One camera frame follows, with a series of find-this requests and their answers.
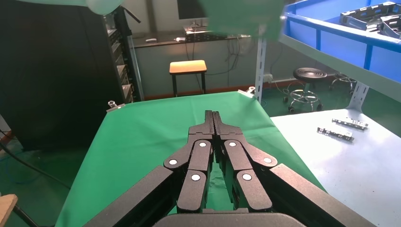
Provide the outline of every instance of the blue storage bin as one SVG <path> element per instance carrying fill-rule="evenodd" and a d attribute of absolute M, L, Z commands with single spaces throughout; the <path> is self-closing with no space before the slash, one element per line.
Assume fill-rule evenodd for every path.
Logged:
<path fill-rule="evenodd" d="M 401 83 L 401 40 L 340 25 L 340 14 L 385 0 L 305 0 L 287 6 L 284 34 Z"/>

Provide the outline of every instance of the green cloth piece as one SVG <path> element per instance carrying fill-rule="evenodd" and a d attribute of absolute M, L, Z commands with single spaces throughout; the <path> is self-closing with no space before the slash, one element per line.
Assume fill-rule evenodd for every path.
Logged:
<path fill-rule="evenodd" d="M 106 115 L 56 226 L 84 225 L 157 165 L 163 165 L 186 144 L 188 128 L 204 122 L 205 110 L 219 111 L 224 123 L 241 127 L 250 144 L 322 188 L 255 99 L 227 92 L 139 102 Z M 215 163 L 207 208 L 233 209 Z"/>

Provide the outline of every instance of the desk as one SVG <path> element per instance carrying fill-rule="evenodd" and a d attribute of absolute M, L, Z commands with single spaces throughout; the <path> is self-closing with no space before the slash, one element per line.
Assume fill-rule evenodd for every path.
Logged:
<path fill-rule="evenodd" d="M 187 142 L 188 128 L 205 110 L 242 128 L 248 142 L 321 187 L 255 99 L 238 92 L 128 104 L 109 112 L 97 132 L 57 220 L 79 227 Z M 207 208 L 232 210 L 222 173 L 214 164 Z"/>
<path fill-rule="evenodd" d="M 369 124 L 365 131 L 332 118 Z M 273 117 L 284 138 L 326 191 L 378 227 L 401 223 L 401 139 L 363 113 L 332 110 Z M 317 127 L 353 133 L 352 143 L 317 133 Z"/>

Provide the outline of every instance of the wheeled stool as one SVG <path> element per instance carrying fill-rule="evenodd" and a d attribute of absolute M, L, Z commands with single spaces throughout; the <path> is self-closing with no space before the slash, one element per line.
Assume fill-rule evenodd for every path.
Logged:
<path fill-rule="evenodd" d="M 289 93 L 289 97 L 293 99 L 291 102 L 290 106 L 288 107 L 288 110 L 293 113 L 294 112 L 294 107 L 293 104 L 295 102 L 300 102 L 303 104 L 310 104 L 312 112 L 314 110 L 314 103 L 318 102 L 319 104 L 317 105 L 316 110 L 320 111 L 323 109 L 323 105 L 317 96 L 317 94 L 309 91 L 309 86 L 311 83 L 318 82 L 320 80 L 323 80 L 324 78 L 327 77 L 327 73 L 318 70 L 318 69 L 313 69 L 313 68 L 300 68 L 297 70 L 294 70 L 294 77 L 300 81 L 306 82 L 305 87 L 303 90 L 295 90 Z M 284 102 L 288 102 L 288 97 L 284 97 Z"/>
<path fill-rule="evenodd" d="M 346 76 L 346 75 L 344 75 L 342 73 L 336 74 L 334 77 L 335 77 L 335 80 L 333 80 L 333 82 L 329 86 L 329 90 L 330 91 L 333 90 L 334 83 L 336 81 L 341 81 L 341 82 L 349 83 L 349 86 L 350 86 L 349 94 L 350 95 L 352 95 L 354 93 L 354 84 L 356 84 L 356 82 L 357 82 L 356 80 L 354 80 L 354 79 L 352 79 L 352 78 L 350 78 L 350 77 L 348 77 L 348 76 Z"/>

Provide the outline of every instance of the computer monitor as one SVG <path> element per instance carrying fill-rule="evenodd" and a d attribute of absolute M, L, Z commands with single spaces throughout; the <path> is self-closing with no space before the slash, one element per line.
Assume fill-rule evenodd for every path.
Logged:
<path fill-rule="evenodd" d="M 177 0 L 178 18 L 195 19 L 206 17 L 205 11 L 198 0 Z"/>

